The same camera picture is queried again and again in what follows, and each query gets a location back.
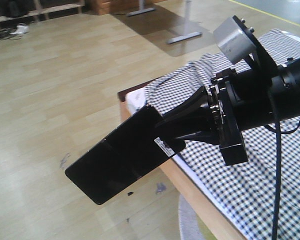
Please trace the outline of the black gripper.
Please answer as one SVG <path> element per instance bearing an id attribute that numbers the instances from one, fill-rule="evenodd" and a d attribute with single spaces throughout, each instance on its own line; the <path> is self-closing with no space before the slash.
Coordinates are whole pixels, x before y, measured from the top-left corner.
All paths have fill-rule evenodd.
<path id="1" fill-rule="evenodd" d="M 214 111 L 219 135 L 213 131 L 197 131 L 175 139 L 219 145 L 227 166 L 248 162 L 242 131 L 272 123 L 273 111 L 258 74 L 252 69 L 237 73 L 225 69 L 211 79 L 211 105 Z M 199 87 L 184 102 L 162 115 L 163 120 L 155 125 L 159 128 L 176 121 L 203 118 L 210 120 L 209 94 L 204 86 Z"/>

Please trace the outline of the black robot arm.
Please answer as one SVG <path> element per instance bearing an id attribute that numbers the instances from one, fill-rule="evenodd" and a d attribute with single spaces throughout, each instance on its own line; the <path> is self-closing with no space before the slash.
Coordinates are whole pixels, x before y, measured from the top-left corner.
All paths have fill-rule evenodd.
<path id="1" fill-rule="evenodd" d="M 155 131 L 163 141 L 187 140 L 219 147 L 226 165 L 248 161 L 242 132 L 300 116 L 300 58 L 218 72 L 209 88 L 163 115 Z"/>

